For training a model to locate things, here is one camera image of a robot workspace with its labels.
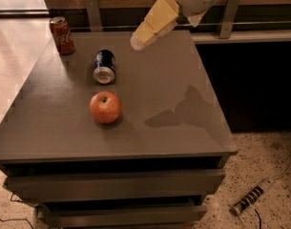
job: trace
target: soda can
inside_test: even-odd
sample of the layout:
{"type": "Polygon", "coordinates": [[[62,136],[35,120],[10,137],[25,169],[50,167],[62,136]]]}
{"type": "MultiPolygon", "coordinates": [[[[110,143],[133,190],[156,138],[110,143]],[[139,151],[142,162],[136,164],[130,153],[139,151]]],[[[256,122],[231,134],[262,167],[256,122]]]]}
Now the soda can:
{"type": "Polygon", "coordinates": [[[115,58],[109,50],[101,50],[96,54],[94,63],[94,79],[101,84],[108,84],[115,79],[115,58]]]}
{"type": "Polygon", "coordinates": [[[70,27],[64,17],[54,17],[50,20],[50,30],[59,54],[75,52],[70,27]]]}

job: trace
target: apple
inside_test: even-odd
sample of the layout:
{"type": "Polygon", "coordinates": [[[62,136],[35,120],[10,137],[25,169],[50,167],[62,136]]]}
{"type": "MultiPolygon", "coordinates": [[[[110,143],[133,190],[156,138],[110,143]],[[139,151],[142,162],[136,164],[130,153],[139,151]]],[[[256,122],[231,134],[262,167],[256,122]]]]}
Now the apple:
{"type": "Polygon", "coordinates": [[[100,124],[111,124],[121,114],[121,103],[117,95],[111,92],[99,92],[93,96],[90,102],[90,111],[100,124]]]}

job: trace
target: gray tabletop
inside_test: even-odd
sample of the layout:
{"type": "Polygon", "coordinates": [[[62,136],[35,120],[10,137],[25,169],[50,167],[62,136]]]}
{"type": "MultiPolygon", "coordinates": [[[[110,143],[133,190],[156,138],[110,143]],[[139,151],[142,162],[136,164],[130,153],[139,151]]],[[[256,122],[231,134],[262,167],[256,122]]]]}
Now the gray tabletop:
{"type": "Polygon", "coordinates": [[[118,159],[233,154],[236,146],[187,31],[172,31],[141,52],[129,32],[74,33],[76,52],[60,56],[53,40],[0,125],[0,160],[118,159]],[[94,57],[115,56],[116,80],[93,79],[94,57]],[[96,124],[92,96],[111,91],[122,118],[96,124]]]}

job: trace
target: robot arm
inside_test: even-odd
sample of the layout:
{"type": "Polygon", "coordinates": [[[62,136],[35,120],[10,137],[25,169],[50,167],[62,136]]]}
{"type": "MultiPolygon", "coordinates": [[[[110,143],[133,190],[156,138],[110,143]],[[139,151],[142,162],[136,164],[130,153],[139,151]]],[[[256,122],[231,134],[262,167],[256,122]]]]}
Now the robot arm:
{"type": "Polygon", "coordinates": [[[196,27],[215,0],[157,0],[131,38],[135,50],[142,50],[172,31],[181,12],[196,27]]]}

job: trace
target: table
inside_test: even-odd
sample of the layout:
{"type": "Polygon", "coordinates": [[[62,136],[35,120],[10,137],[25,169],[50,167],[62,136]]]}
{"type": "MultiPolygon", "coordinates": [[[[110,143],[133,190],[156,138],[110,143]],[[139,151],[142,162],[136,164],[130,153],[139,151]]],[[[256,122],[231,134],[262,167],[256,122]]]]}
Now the table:
{"type": "Polygon", "coordinates": [[[191,35],[172,31],[141,52],[130,32],[73,34],[76,52],[53,40],[0,125],[6,186],[50,227],[183,225],[237,153],[191,35]],[[115,56],[115,82],[93,78],[96,53],[115,56]],[[122,103],[115,124],[94,122],[100,91],[122,103]]]}

